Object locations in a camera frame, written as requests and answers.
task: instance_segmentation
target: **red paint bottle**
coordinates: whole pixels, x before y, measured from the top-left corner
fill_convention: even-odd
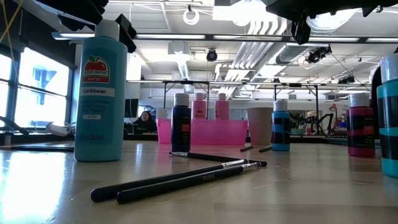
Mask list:
[[[373,110],[369,107],[368,93],[350,94],[349,96],[347,141],[350,156],[375,156]]]

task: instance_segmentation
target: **woman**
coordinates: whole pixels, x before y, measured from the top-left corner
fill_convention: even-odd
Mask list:
[[[156,123],[149,112],[142,112],[137,121],[133,122],[134,134],[153,133],[157,131]]]

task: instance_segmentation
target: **red apple logo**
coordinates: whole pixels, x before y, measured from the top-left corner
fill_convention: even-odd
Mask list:
[[[83,82],[109,83],[109,65],[101,57],[89,55],[83,70]]]

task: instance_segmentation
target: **pink plastic container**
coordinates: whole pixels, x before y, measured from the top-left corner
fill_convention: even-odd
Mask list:
[[[243,146],[246,142],[248,121],[240,120],[191,120],[191,144]],[[170,144],[171,120],[157,120],[159,144]]]

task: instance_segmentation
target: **paint bottle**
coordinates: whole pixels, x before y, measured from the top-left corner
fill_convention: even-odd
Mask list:
[[[75,136],[77,161],[121,158],[127,47],[118,40],[119,25],[102,20],[95,36],[83,42]]]
[[[192,119],[206,119],[207,104],[203,100],[203,93],[196,93],[195,100],[192,101]]]
[[[381,60],[381,81],[377,88],[381,164],[384,174],[398,177],[398,54]]]
[[[369,94],[350,94],[347,123],[348,154],[374,157],[373,109],[369,107]]]
[[[287,101],[277,100],[274,102],[274,112],[272,113],[272,150],[290,150],[290,114],[287,112]]]
[[[215,102],[215,119],[229,119],[229,102],[226,101],[225,93],[218,94],[218,100]]]
[[[191,148],[191,109],[189,95],[176,93],[172,111],[172,152],[189,152]]]

